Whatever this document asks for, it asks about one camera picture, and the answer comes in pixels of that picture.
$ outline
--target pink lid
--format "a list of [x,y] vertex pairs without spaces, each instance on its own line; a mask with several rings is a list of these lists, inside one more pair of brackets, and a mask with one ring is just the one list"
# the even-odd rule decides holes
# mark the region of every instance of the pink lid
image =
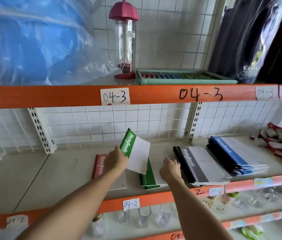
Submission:
[[123,0],[111,8],[109,19],[139,21],[140,16],[135,6]]

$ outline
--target gray stripe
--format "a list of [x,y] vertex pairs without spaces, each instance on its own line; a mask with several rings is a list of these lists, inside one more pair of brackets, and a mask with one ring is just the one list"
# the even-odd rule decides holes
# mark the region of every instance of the gray stripe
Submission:
[[195,177],[197,182],[209,182],[209,180],[207,179],[207,177],[203,173],[202,169],[200,168],[199,164],[195,160],[195,158],[194,158],[193,154],[191,153],[191,151],[189,150],[189,148],[186,148],[186,147],[182,148],[181,147],[181,151],[182,151],[182,156],[183,156],[185,162],[188,164],[190,171],[192,172],[192,175]]

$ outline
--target person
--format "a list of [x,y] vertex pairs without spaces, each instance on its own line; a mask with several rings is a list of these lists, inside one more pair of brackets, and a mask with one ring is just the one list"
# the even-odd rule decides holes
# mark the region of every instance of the person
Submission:
[[[16,240],[80,240],[127,164],[128,157],[116,146],[107,157],[105,173],[63,198]],[[160,175],[171,189],[186,240],[233,240],[221,222],[188,189],[181,178],[179,163],[164,159]]]

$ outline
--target blue plastic bag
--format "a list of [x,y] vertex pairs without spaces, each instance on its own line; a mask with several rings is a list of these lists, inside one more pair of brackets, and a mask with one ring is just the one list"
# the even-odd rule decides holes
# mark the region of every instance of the blue plastic bag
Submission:
[[91,36],[102,0],[0,0],[0,85],[79,85],[117,70]]

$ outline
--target forearm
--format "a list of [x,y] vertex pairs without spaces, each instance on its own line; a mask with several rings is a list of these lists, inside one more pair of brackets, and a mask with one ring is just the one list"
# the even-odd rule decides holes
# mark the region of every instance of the forearm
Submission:
[[182,180],[169,184],[185,239],[233,240],[221,222],[199,201]]
[[75,240],[81,239],[113,182],[116,170],[83,185],[53,207],[35,225],[24,231],[17,240]]

